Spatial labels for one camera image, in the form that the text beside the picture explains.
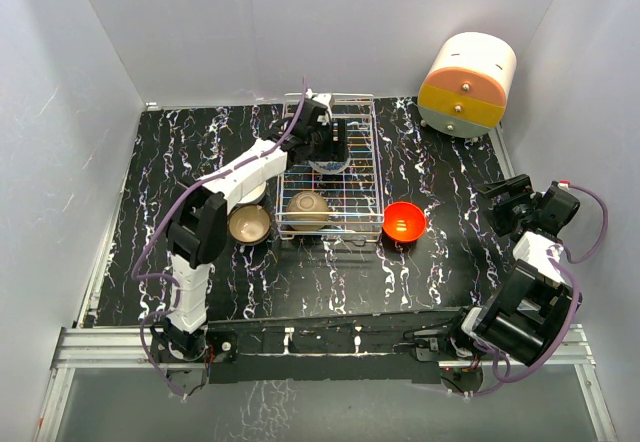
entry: cylindrical container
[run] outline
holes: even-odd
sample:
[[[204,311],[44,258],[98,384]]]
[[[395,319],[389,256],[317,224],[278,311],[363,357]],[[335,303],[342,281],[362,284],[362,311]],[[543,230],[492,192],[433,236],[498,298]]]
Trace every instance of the cylindrical container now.
[[[516,54],[505,41],[478,32],[454,35],[420,87],[420,115],[445,134],[486,134],[504,115],[515,70]]]

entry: orange bowl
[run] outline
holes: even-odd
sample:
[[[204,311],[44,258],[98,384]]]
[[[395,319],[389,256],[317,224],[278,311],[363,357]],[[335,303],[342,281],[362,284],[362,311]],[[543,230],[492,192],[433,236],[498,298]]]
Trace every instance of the orange bowl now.
[[[384,209],[382,229],[397,242],[414,242],[427,229],[427,219],[417,205],[394,202]]]

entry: wall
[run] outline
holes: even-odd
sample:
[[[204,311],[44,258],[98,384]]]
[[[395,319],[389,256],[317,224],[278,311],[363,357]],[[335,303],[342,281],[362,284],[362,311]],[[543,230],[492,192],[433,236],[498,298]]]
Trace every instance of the wall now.
[[[522,53],[551,0],[90,0],[142,98],[253,103],[299,90],[416,94],[465,30]]]
[[[142,101],[87,0],[0,0],[0,439],[30,440]]]
[[[531,174],[536,187],[566,178],[609,204],[602,252],[575,271],[585,292],[579,319],[623,441],[640,433],[638,7],[640,0],[555,0],[520,61],[504,121],[516,170]],[[597,206],[583,200],[565,229],[579,254],[600,223]]]

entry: beige bowl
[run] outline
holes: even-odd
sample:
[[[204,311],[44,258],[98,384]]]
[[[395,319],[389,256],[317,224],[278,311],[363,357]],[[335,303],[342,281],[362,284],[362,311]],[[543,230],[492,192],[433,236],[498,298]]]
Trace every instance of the beige bowl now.
[[[256,245],[269,235],[271,217],[259,205],[245,205],[229,217],[231,236],[244,245]]]
[[[314,232],[320,230],[329,220],[329,214],[322,214],[318,212],[329,212],[329,206],[327,201],[316,192],[298,192],[294,195],[289,204],[287,205],[287,212],[305,212],[303,214],[289,215],[288,221],[294,222],[306,222],[306,221],[318,221],[325,222],[318,225],[307,224],[289,224],[293,230],[300,230],[305,232]]]

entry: black table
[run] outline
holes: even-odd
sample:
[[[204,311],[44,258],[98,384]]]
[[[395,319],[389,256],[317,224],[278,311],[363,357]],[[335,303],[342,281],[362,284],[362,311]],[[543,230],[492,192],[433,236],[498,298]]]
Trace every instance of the black table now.
[[[131,279],[133,264],[176,198],[178,180],[229,162],[280,117],[281,105],[144,112],[126,180],[97,317],[85,326],[137,325],[166,307],[168,288]],[[414,245],[297,237],[273,230],[255,247],[228,241],[212,271],[209,318],[295,317],[458,307],[486,301],[510,270],[508,239],[481,212],[474,185],[502,178],[488,136],[451,138],[420,127],[415,99],[376,99],[384,203],[428,208],[429,228]],[[275,180],[263,205],[273,210]],[[147,269],[167,270],[164,240]]]

